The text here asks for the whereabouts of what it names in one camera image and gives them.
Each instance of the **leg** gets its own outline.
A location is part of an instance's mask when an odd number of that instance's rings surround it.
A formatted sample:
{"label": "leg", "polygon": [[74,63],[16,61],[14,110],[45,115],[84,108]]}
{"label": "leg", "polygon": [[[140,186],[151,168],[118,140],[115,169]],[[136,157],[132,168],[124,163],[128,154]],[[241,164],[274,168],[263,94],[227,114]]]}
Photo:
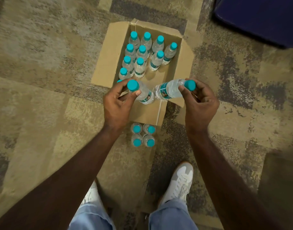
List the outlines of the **leg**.
{"label": "leg", "polygon": [[95,182],[92,183],[68,228],[68,230],[75,229],[115,230],[99,197]]}
{"label": "leg", "polygon": [[192,178],[193,167],[190,163],[183,162],[176,168],[158,209],[149,216],[150,230],[198,229],[186,205]]}

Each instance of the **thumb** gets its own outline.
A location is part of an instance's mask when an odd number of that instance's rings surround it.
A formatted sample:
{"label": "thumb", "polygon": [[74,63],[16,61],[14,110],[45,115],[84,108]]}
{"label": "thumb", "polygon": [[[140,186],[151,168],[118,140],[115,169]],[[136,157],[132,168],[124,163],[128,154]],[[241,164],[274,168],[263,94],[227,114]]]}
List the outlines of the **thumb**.
{"label": "thumb", "polygon": [[137,90],[135,92],[132,92],[129,97],[126,99],[126,101],[124,102],[124,105],[127,106],[128,108],[131,108],[134,101],[136,100],[136,98],[141,94],[140,90]]}
{"label": "thumb", "polygon": [[187,89],[186,87],[180,85],[178,87],[178,90],[182,94],[182,96],[183,96],[183,98],[185,100],[186,106],[190,106],[190,104],[192,104],[193,102],[196,102],[194,97],[192,96],[191,92],[189,91],[189,89]]}

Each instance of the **hand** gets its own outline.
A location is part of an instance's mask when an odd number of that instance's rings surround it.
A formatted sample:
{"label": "hand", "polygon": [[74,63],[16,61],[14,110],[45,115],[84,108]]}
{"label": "hand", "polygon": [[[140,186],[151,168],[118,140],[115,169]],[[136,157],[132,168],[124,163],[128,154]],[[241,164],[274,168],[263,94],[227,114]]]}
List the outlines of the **hand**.
{"label": "hand", "polygon": [[190,80],[196,83],[194,91],[190,92],[182,85],[178,87],[186,104],[185,123],[188,136],[207,133],[208,125],[220,104],[208,85],[197,79]]}
{"label": "hand", "polygon": [[111,128],[117,134],[120,134],[126,126],[133,102],[141,94],[141,91],[137,90],[120,96],[122,92],[127,90],[129,80],[118,82],[104,96],[104,126]]}

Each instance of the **teal bottle cap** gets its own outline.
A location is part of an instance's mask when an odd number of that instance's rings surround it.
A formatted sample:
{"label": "teal bottle cap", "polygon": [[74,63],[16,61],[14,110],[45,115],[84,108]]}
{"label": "teal bottle cap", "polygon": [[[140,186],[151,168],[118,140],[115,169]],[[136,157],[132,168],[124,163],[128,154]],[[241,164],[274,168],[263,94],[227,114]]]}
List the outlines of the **teal bottle cap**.
{"label": "teal bottle cap", "polygon": [[138,34],[137,34],[137,32],[132,31],[132,32],[130,33],[130,37],[132,38],[132,40],[136,40],[136,39],[138,38]]}
{"label": "teal bottle cap", "polygon": [[120,73],[121,73],[122,76],[126,76],[127,75],[127,69],[126,68],[121,68]]}
{"label": "teal bottle cap", "polygon": [[145,53],[145,51],[146,51],[145,46],[144,46],[144,45],[141,45],[141,46],[139,47],[139,51],[140,51],[140,53]]}
{"label": "teal bottle cap", "polygon": [[155,129],[154,126],[149,126],[147,130],[148,130],[149,133],[153,134],[156,129]]}
{"label": "teal bottle cap", "polygon": [[162,44],[164,42],[164,37],[162,35],[158,36],[157,43]]}
{"label": "teal bottle cap", "polygon": [[164,57],[164,52],[163,52],[163,51],[158,51],[158,52],[157,52],[157,57],[158,57],[159,59],[163,58],[163,57]]}
{"label": "teal bottle cap", "polygon": [[129,43],[127,46],[126,46],[126,49],[129,51],[129,52],[133,52],[133,45],[131,43]]}
{"label": "teal bottle cap", "polygon": [[130,80],[128,83],[127,83],[127,88],[131,91],[131,92],[134,92],[136,90],[139,89],[139,83],[135,80]]}
{"label": "teal bottle cap", "polygon": [[138,65],[143,65],[143,63],[144,63],[144,59],[143,59],[142,57],[139,57],[139,58],[137,59],[137,64],[138,64]]}
{"label": "teal bottle cap", "polygon": [[147,145],[148,147],[153,147],[153,146],[155,145],[155,140],[153,140],[153,139],[149,139],[149,140],[147,141],[146,145]]}
{"label": "teal bottle cap", "polygon": [[140,133],[141,127],[136,125],[136,126],[133,127],[133,131],[134,131],[134,133]]}
{"label": "teal bottle cap", "polygon": [[149,41],[151,39],[151,34],[149,32],[144,33],[144,39]]}
{"label": "teal bottle cap", "polygon": [[140,146],[141,145],[141,140],[139,140],[139,139],[134,139],[133,140],[133,145],[135,146],[135,147],[138,147],[138,146]]}
{"label": "teal bottle cap", "polygon": [[131,59],[130,59],[129,56],[125,56],[125,57],[124,57],[124,62],[125,62],[126,64],[130,64],[130,61],[131,61]]}
{"label": "teal bottle cap", "polygon": [[175,43],[175,42],[171,43],[170,48],[171,48],[172,50],[177,49],[177,43]]}
{"label": "teal bottle cap", "polygon": [[188,80],[185,81],[185,85],[184,85],[187,89],[189,89],[190,91],[194,91],[196,88],[196,84],[195,81],[193,80]]}

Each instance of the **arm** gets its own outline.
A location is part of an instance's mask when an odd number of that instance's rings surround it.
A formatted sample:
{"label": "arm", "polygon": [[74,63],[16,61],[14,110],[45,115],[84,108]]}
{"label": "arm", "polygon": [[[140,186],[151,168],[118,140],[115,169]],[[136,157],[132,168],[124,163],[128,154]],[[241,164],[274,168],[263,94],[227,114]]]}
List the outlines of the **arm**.
{"label": "arm", "polygon": [[67,229],[111,147],[126,126],[140,91],[120,97],[129,79],[104,97],[102,130],[64,166],[0,218],[0,229]]}
{"label": "arm", "polygon": [[208,124],[219,101],[208,85],[194,81],[194,95],[179,86],[186,104],[187,136],[224,229],[282,229],[209,138]]}

